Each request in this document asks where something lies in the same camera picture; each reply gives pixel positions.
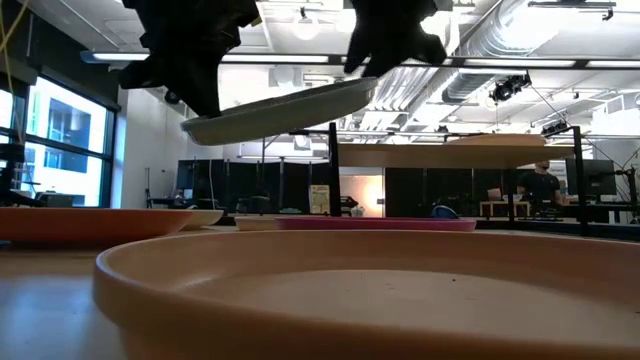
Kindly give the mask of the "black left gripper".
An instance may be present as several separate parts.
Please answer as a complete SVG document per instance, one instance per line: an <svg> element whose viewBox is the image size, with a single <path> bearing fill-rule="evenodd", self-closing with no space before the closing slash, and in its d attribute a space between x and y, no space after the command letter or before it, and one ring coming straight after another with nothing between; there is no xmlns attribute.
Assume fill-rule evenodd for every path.
<svg viewBox="0 0 640 360"><path fill-rule="evenodd" d="M200 116L218 117L220 60L260 16L255 0L121 0L138 16L149 51L119 74L124 89L165 86Z"/></svg>

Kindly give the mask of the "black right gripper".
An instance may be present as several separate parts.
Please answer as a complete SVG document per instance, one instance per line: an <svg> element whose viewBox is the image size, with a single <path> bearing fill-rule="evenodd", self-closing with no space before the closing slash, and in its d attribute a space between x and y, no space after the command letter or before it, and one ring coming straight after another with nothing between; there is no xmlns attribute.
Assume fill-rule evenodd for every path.
<svg viewBox="0 0 640 360"><path fill-rule="evenodd" d="M421 23L438 12L435 0L350 0L356 24L343 70L352 74L367 57L362 77L380 78L407 59L441 64L447 57L438 35Z"/></svg>

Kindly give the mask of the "mint green plate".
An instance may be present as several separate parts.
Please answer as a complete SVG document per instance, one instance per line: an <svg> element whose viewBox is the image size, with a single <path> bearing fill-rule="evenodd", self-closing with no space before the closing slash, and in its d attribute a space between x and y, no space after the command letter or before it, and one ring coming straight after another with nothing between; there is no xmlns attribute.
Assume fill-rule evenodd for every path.
<svg viewBox="0 0 640 360"><path fill-rule="evenodd" d="M378 85L367 77L308 88L228 108L218 117L197 117L181 124L202 146L252 141L317 126L366 107Z"/></svg>

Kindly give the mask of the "cream plate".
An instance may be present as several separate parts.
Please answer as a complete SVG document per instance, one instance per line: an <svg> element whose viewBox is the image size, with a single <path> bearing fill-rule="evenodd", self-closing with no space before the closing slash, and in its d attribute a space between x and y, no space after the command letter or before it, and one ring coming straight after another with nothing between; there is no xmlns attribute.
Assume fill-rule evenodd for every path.
<svg viewBox="0 0 640 360"><path fill-rule="evenodd" d="M239 231L272 231L279 229L277 221L268 216L237 216L234 221Z"/></svg>
<svg viewBox="0 0 640 360"><path fill-rule="evenodd" d="M182 227L182 231L198 230L216 224L224 215L223 210L192 209L189 221Z"/></svg>

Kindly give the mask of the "pink plate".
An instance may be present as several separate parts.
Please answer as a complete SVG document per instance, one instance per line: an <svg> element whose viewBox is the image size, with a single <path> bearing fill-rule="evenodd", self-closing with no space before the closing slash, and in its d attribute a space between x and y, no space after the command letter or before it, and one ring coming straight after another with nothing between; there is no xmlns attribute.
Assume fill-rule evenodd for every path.
<svg viewBox="0 0 640 360"><path fill-rule="evenodd" d="M472 232L476 221L448 218L279 217L281 230L426 230Z"/></svg>

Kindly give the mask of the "orange plate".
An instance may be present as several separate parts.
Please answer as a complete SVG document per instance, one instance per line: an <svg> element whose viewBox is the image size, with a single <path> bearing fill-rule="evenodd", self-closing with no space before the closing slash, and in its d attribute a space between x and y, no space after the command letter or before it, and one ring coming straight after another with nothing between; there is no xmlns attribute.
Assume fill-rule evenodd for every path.
<svg viewBox="0 0 640 360"><path fill-rule="evenodd" d="M0 208L0 241L118 245L181 230L187 210Z"/></svg>

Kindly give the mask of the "peach plate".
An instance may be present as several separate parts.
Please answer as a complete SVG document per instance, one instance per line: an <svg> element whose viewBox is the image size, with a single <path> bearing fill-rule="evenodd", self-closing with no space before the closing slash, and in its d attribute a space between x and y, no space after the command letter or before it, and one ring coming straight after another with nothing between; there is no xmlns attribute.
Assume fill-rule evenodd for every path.
<svg viewBox="0 0 640 360"><path fill-rule="evenodd" d="M640 360L640 244L434 231L195 234L101 253L130 360Z"/></svg>

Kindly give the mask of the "dish rack with plates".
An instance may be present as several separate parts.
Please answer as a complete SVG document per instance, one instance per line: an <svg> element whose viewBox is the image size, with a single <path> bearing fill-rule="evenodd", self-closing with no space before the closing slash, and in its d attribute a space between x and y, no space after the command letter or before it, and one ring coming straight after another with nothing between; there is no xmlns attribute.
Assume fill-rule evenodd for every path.
<svg viewBox="0 0 640 360"><path fill-rule="evenodd" d="M347 167L402 167L402 168L449 168L449 169L500 169L506 174L518 167L536 163L540 160L552 160L573 156L576 163L577 188L579 199L580 234L589 232L586 220L586 186L583 179L584 161L581 128L570 126L563 130L570 132L573 145L533 146L509 145L507 135L492 137L496 144L480 144L476 141L454 142L440 145L361 145L338 143L336 125L331 123L321 135L328 137L329 177L329 214L341 215L339 166Z"/></svg>

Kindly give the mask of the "white globe ceiling lamp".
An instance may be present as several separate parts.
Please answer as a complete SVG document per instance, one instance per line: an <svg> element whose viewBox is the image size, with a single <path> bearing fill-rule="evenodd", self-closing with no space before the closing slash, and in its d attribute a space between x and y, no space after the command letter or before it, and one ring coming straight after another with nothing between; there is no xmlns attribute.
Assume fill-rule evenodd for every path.
<svg viewBox="0 0 640 360"><path fill-rule="evenodd" d="M320 33L321 24L316 17L307 15L292 23L292 31L298 39L309 41Z"/></svg>

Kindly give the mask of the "black partition panels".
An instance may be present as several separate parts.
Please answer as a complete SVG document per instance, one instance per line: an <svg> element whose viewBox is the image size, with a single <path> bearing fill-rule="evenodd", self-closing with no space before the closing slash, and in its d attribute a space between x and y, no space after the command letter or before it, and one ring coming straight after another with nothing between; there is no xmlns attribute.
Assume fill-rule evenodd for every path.
<svg viewBox="0 0 640 360"><path fill-rule="evenodd" d="M181 160L176 190L202 209L308 214L311 187L327 185L330 173L327 162Z"/></svg>
<svg viewBox="0 0 640 360"><path fill-rule="evenodd" d="M506 183L500 170L387 168L385 214L428 217L445 205L461 217L480 217L482 201L507 201Z"/></svg>

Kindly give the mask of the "large glass window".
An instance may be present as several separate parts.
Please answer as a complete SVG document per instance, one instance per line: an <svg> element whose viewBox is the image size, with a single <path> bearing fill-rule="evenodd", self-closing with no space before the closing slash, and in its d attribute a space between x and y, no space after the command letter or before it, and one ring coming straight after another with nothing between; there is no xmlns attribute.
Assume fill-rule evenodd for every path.
<svg viewBox="0 0 640 360"><path fill-rule="evenodd" d="M116 113L58 83L0 76L0 144L21 143L12 190L58 195L72 207L111 204Z"/></svg>

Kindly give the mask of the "yellow poster sign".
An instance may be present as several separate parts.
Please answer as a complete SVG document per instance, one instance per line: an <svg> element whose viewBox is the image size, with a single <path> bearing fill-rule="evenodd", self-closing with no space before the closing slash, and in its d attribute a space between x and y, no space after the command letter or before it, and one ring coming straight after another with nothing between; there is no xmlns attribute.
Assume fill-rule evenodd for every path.
<svg viewBox="0 0 640 360"><path fill-rule="evenodd" d="M330 187L328 185L311 185L309 188L309 205L311 214L329 214Z"/></svg>

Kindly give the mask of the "black equipment stand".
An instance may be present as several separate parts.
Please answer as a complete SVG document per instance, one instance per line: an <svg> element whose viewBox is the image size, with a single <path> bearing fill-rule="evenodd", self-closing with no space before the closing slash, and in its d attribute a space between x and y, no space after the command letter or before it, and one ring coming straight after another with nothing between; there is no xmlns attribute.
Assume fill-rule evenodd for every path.
<svg viewBox="0 0 640 360"><path fill-rule="evenodd" d="M12 181L17 163L24 161L24 146L18 143L0 144L0 207L26 205L25 197L12 191Z"/></svg>

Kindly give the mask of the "person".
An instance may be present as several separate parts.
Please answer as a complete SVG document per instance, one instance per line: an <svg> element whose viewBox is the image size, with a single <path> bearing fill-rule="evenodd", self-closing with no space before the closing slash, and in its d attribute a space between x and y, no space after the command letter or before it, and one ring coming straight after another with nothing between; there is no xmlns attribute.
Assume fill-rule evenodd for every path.
<svg viewBox="0 0 640 360"><path fill-rule="evenodd" d="M563 205L559 179L549 172L548 160L535 163L531 172L523 174L517 184L517 192L524 198L536 202L549 201L556 206Z"/></svg>

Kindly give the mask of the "silver ventilation duct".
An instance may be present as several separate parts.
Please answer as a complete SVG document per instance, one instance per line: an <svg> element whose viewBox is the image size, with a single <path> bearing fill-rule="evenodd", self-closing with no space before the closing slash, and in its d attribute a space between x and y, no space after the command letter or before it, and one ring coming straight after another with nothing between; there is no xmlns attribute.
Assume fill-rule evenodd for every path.
<svg viewBox="0 0 640 360"><path fill-rule="evenodd" d="M532 8L533 0L502 0L459 50L461 57L525 57L558 33L548 9ZM447 71L444 102L461 103L489 82L494 74Z"/></svg>

